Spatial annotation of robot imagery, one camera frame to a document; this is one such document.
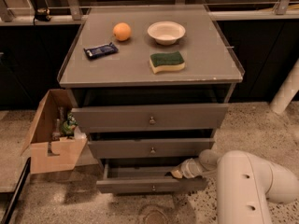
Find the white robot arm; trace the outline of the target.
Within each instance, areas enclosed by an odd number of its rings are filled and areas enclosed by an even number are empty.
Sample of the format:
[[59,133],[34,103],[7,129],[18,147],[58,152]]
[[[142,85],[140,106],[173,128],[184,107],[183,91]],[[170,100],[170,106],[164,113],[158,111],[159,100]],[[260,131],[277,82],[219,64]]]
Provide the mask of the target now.
[[217,145],[178,175],[204,175],[207,188],[177,196],[179,224],[298,224],[299,66],[273,101],[232,104]]

